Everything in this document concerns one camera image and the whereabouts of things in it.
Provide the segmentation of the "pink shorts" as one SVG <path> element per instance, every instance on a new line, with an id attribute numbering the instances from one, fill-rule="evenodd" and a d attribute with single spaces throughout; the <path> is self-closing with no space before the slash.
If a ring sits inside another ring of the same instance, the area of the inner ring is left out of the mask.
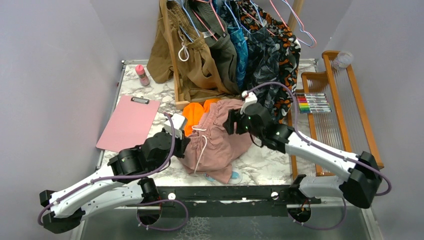
<path id="1" fill-rule="evenodd" d="M 226 184 L 236 170 L 232 162 L 246 153 L 252 145 L 249 134 L 229 135 L 223 127 L 230 109 L 240 109 L 238 99 L 220 99 L 204 113 L 190 138 L 185 158 L 179 161 L 190 175 L 208 174 L 216 181 Z"/>

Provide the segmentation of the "pink wire hanger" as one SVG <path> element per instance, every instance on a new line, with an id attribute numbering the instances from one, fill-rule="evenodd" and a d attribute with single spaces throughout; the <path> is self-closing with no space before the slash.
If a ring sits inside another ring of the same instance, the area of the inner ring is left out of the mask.
<path id="1" fill-rule="evenodd" d="M 305 29 L 305 25 L 302 22 L 301 18 L 299 17 L 302 9 L 303 9 L 303 5 L 304 5 L 304 0 L 294 0 L 293 4 L 290 4 L 287 0 L 281 0 L 282 3 L 284 3 L 290 10 L 290 16 L 289 19 L 287 21 L 284 20 L 284 18 L 282 17 L 282 15 L 280 14 L 278 8 L 276 7 L 276 5 L 274 4 L 274 2 L 272 0 L 269 0 L 270 5 L 272 6 L 273 10 L 275 11 L 275 13 L 277 14 L 278 18 L 280 19 L 280 21 L 288 28 L 291 29 L 292 32 L 295 31 L 296 26 L 298 26 L 299 31 L 303 34 L 305 34 L 308 38 L 309 38 L 309 42 L 303 41 L 300 38 L 298 39 L 298 41 L 301 44 L 304 44 L 305 46 L 313 49 L 317 46 L 317 41 L 314 38 L 314 36 Z"/>

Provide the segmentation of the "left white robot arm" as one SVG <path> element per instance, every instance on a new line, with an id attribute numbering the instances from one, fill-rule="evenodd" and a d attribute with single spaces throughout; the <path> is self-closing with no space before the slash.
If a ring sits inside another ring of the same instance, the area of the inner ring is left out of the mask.
<path id="1" fill-rule="evenodd" d="M 121 150 L 92 175 L 63 190 L 44 190 L 39 194 L 43 210 L 37 223 L 61 234 L 107 210 L 128 205 L 160 204 L 160 194 L 151 175 L 171 161 L 182 158 L 190 143 L 185 136 L 161 131 L 144 144 Z"/>

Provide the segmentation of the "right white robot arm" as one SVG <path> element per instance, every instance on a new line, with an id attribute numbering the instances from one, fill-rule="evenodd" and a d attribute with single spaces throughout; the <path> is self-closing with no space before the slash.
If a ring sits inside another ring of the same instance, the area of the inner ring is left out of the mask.
<path id="1" fill-rule="evenodd" d="M 368 209 L 378 195 L 383 177 L 375 157 L 336 149 L 296 131 L 292 126 L 272 121 L 259 103 L 244 109 L 230 109 L 223 127 L 230 135 L 248 133 L 270 150 L 297 156 L 333 173 L 326 177 L 302 177 L 288 190 L 289 199 L 300 204 L 308 197 L 344 198 L 352 205 Z"/>

